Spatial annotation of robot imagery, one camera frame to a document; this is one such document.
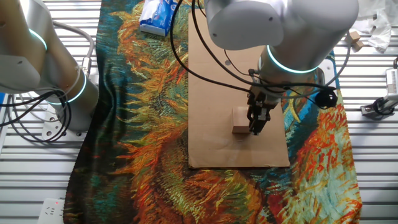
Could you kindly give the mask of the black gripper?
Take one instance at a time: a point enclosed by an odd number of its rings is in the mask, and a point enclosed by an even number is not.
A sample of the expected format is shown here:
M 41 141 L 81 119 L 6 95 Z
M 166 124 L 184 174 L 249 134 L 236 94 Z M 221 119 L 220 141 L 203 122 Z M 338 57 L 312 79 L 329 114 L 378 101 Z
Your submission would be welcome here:
M 279 104 L 279 97 L 271 96 L 259 86 L 251 86 L 248 94 L 249 131 L 257 136 L 270 120 L 268 108 L 275 108 Z

